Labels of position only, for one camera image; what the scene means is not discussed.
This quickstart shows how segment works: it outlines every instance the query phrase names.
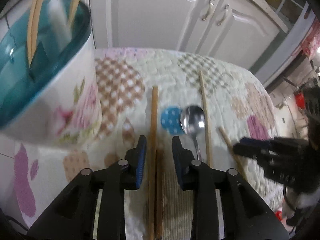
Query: cabinet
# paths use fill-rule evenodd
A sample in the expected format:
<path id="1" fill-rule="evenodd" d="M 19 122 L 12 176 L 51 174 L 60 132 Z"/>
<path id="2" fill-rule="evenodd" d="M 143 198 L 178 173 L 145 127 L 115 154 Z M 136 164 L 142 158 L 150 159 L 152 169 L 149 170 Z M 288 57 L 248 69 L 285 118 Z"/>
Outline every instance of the cabinet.
<path id="1" fill-rule="evenodd" d="M 199 42 L 197 24 L 210 0 L 90 0 L 97 48 L 142 47 L 184 51 Z"/>
<path id="2" fill-rule="evenodd" d="M 249 0 L 90 0 L 90 6 L 97 48 L 180 50 L 246 69 L 279 32 Z"/>
<path id="3" fill-rule="evenodd" d="M 278 32 L 248 0 L 221 0 L 196 52 L 249 69 Z"/>

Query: metal spoon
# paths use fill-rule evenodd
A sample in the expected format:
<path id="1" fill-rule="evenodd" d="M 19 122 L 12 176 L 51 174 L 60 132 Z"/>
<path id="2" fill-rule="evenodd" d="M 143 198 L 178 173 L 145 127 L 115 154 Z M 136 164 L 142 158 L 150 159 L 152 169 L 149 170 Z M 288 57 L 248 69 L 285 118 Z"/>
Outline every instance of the metal spoon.
<path id="1" fill-rule="evenodd" d="M 197 134 L 204 131 L 204 111 L 199 106 L 188 106 L 180 115 L 182 130 L 191 136 L 196 148 L 197 159 L 201 161 Z"/>

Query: white wall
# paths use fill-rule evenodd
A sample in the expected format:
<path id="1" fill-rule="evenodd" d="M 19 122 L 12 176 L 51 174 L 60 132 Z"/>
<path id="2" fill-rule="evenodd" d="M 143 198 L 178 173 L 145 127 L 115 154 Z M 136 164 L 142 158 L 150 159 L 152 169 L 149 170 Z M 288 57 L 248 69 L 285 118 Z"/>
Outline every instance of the white wall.
<path id="1" fill-rule="evenodd" d="M 16 20 L 31 6 L 32 0 L 10 0 L 0 13 L 0 41 Z M 14 141 L 0 132 L 0 207 L 4 214 L 25 225 L 13 189 L 14 182 Z"/>

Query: patterned tablecloth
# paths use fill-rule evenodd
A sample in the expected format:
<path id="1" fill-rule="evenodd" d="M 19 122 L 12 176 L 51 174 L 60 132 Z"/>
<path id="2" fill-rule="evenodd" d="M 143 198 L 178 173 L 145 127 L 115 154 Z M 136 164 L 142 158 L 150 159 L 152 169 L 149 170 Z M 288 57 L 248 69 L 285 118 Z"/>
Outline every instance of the patterned tablecloth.
<path id="1" fill-rule="evenodd" d="M 164 239 L 190 239 L 192 193 L 177 184 L 171 139 L 160 124 L 161 112 L 169 106 L 202 105 L 198 69 L 204 74 L 211 119 L 215 169 L 236 167 L 217 128 L 222 126 L 235 142 L 243 136 L 267 139 L 276 135 L 273 105 L 261 83 L 247 70 L 209 57 L 154 49 L 105 49 L 96 51 L 96 71 L 103 121 L 89 147 L 67 151 L 17 143 L 15 190 L 28 226 L 39 217 L 57 194 L 83 168 L 103 169 L 124 157 L 148 135 L 152 86 L 159 87 L 158 149 L 164 152 Z M 193 143 L 180 136 L 184 148 L 195 154 Z M 204 134 L 198 136 L 206 161 Z M 280 185 L 263 177 L 253 160 L 242 159 L 249 183 L 272 208 L 282 201 Z M 146 236 L 147 183 L 138 191 L 125 192 L 127 239 Z"/>

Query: wooden chopstick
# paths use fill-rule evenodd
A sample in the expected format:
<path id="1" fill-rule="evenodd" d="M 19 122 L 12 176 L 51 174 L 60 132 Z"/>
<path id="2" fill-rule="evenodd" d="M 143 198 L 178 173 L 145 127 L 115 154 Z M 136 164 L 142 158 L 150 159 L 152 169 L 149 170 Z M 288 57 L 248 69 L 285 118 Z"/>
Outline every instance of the wooden chopstick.
<path id="1" fill-rule="evenodd" d="M 162 239 L 163 226 L 163 151 L 156 151 L 156 240 Z"/>
<path id="2" fill-rule="evenodd" d="M 40 10 L 42 6 L 43 0 L 32 0 L 29 21 L 28 21 L 28 29 L 27 29 L 27 54 L 28 54 L 28 62 L 31 64 L 33 55 L 36 52 L 37 46 L 37 37 L 38 37 L 38 26 L 39 26 L 39 18 L 40 18 Z"/>
<path id="3" fill-rule="evenodd" d="M 207 99 L 205 95 L 203 74 L 201 70 L 199 70 L 199 79 L 200 79 L 200 87 L 201 87 L 201 94 L 202 94 L 202 104 L 203 104 L 204 116 L 205 116 L 205 150 L 207 153 L 207 165 L 210 168 L 213 168 L 213 161 L 212 161 L 212 154 L 211 154 L 212 142 L 211 142 L 211 130 L 210 130 L 210 117 L 208 114 Z"/>
<path id="4" fill-rule="evenodd" d="M 155 190 L 156 190 L 156 134 L 158 121 L 158 87 L 152 88 L 151 99 L 151 126 L 150 126 L 150 145 L 151 151 L 148 162 L 149 174 L 149 198 L 148 198 L 148 236 L 150 240 L 154 240 L 155 229 Z"/>
<path id="5" fill-rule="evenodd" d="M 239 171 L 239 173 L 242 175 L 242 177 L 246 180 L 247 180 L 247 176 L 245 175 L 244 173 L 244 169 L 243 169 L 243 166 L 240 162 L 240 159 L 239 159 L 239 156 L 235 155 L 235 153 L 233 152 L 233 146 L 232 146 L 232 143 L 228 137 L 228 135 L 226 134 L 225 130 L 220 126 L 219 127 L 219 131 L 228 147 L 228 150 L 229 152 L 231 153 L 233 159 L 236 161 L 236 164 L 237 164 L 237 170 Z"/>
<path id="6" fill-rule="evenodd" d="M 68 18 L 68 26 L 70 27 L 72 27 L 73 25 L 73 20 L 75 18 L 79 2 L 80 0 L 71 0 L 70 8 L 69 8 L 69 18 Z"/>

